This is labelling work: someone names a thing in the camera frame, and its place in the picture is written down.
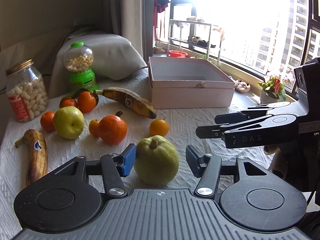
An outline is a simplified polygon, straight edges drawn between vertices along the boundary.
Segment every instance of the pink box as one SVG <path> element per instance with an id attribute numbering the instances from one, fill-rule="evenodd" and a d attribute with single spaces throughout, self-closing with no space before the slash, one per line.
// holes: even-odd
<path id="1" fill-rule="evenodd" d="M 156 109 L 228 107 L 234 82 L 210 61 L 150 57 L 151 102 Z"/>

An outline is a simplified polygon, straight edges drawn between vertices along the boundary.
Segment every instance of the orange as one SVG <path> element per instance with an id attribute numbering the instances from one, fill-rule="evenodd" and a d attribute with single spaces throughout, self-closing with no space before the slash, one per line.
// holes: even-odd
<path id="1" fill-rule="evenodd" d="M 154 120 L 149 126 L 150 136 L 165 136 L 170 130 L 170 125 L 164 119 Z"/>
<path id="2" fill-rule="evenodd" d="M 127 135 L 127 124 L 120 118 L 121 114 L 117 112 L 115 115 L 107 115 L 99 122 L 98 135 L 105 143 L 118 144 Z"/>
<path id="3" fill-rule="evenodd" d="M 66 106 L 74 106 L 74 107 L 78 108 L 78 103 L 73 98 L 63 98 L 63 99 L 61 99 L 60 104 L 59 104 L 59 108 L 63 108 L 63 107 L 66 107 Z"/>
<path id="4" fill-rule="evenodd" d="M 98 124 L 99 124 L 99 120 L 97 120 L 97 119 L 93 119 L 89 123 L 89 132 L 94 137 L 99 137 L 99 135 L 98 135 Z"/>
<path id="5" fill-rule="evenodd" d="M 55 130 L 53 126 L 53 117 L 54 117 L 54 112 L 52 111 L 48 111 L 41 116 L 40 124 L 43 130 L 47 132 L 52 132 Z"/>
<path id="6" fill-rule="evenodd" d="M 85 91 L 78 96 L 78 106 L 82 113 L 91 112 L 96 105 L 96 98 L 90 92 Z"/>

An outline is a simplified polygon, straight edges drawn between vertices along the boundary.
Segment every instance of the glass jar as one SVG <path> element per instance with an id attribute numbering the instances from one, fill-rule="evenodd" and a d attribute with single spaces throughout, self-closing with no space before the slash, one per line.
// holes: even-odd
<path id="1" fill-rule="evenodd" d="M 73 73 L 83 73 L 90 69 L 93 63 L 93 52 L 82 41 L 71 44 L 66 51 L 63 63 L 66 69 Z"/>
<path id="2" fill-rule="evenodd" d="M 16 119 L 26 122 L 41 115 L 49 100 L 41 74 L 33 60 L 20 62 L 6 70 L 7 96 Z"/>

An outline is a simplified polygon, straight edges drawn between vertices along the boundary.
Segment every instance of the white tablecloth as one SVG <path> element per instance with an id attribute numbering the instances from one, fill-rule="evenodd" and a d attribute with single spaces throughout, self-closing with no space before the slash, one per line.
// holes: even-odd
<path id="1" fill-rule="evenodd" d="M 149 98 L 148 72 L 147 69 L 137 71 L 132 77 L 122 81 L 106 80 L 100 83 L 100 88 L 123 87 Z M 56 111 L 62 98 L 54 98 L 50 101 L 48 110 Z M 201 153 L 215 153 L 223 160 L 234 161 L 237 156 L 247 156 L 261 166 L 268 168 L 271 157 L 264 155 L 262 147 L 226 149 L 220 139 L 204 139 L 196 137 L 197 126 L 214 124 L 214 118 L 218 114 L 227 114 L 242 110 L 248 106 L 248 96 L 235 92 L 232 104 L 229 108 L 203 108 L 203 109 L 164 109 L 157 110 L 158 118 L 165 118 L 171 126 L 166 138 L 174 144 L 179 154 L 180 167 L 178 174 L 167 187 L 191 188 L 194 190 L 199 179 L 196 179 L 185 159 L 186 146 L 191 144 Z M 101 119 L 108 114 L 122 111 L 121 116 L 128 124 L 126 138 L 117 146 L 108 146 L 100 139 L 95 139 L 89 134 L 88 124 L 92 119 Z M 39 129 L 43 132 L 48 148 L 48 171 L 52 171 L 69 159 L 77 155 L 85 155 L 87 160 L 98 160 L 104 154 L 121 153 L 129 143 L 137 144 L 141 139 L 148 137 L 148 127 L 152 120 L 137 115 L 135 112 L 115 101 L 100 97 L 99 104 L 88 114 L 84 114 L 86 125 L 83 133 L 76 140 L 68 140 L 60 137 L 57 133 L 42 131 L 40 119 L 37 118 L 28 123 L 18 123 L 10 119 L 0 149 L 0 239 L 8 240 L 20 230 L 20 224 L 13 210 L 15 196 L 25 186 L 28 147 L 23 145 L 15 148 L 14 142 L 23 136 L 28 129 Z M 230 176 L 222 176 L 219 190 L 223 190 L 231 184 Z M 91 184 L 101 192 L 100 178 L 92 179 Z M 147 187 L 135 174 L 124 178 L 126 187 Z"/>

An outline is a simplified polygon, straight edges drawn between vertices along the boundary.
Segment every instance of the bright window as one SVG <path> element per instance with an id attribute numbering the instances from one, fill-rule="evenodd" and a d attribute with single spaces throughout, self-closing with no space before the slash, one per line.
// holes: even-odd
<path id="1" fill-rule="evenodd" d="M 293 73 L 293 68 L 301 65 L 303 56 L 305 59 L 317 56 L 320 51 L 316 45 L 320 42 L 319 36 L 312 32 L 309 39 L 306 37 L 308 1 L 173 0 L 171 7 L 176 20 L 186 20 L 195 15 L 202 17 L 206 23 L 222 27 L 225 39 L 221 45 L 221 57 L 262 77 L 265 73 L 265 68 L 260 67 L 262 63 Z M 183 29 L 183 39 L 193 35 L 203 40 L 208 38 L 205 36 L 207 32 L 200 27 Z M 175 37 L 177 31 L 177 28 L 173 30 Z M 219 47 L 219 38 L 220 34 L 213 31 L 211 44 Z M 309 40 L 312 43 L 308 45 L 310 56 L 303 53 L 305 43 Z M 189 49 L 204 52 L 196 46 L 189 45 Z M 211 49 L 210 54 L 216 57 L 217 49 Z M 287 83 L 286 86 L 291 90 L 293 85 Z"/>

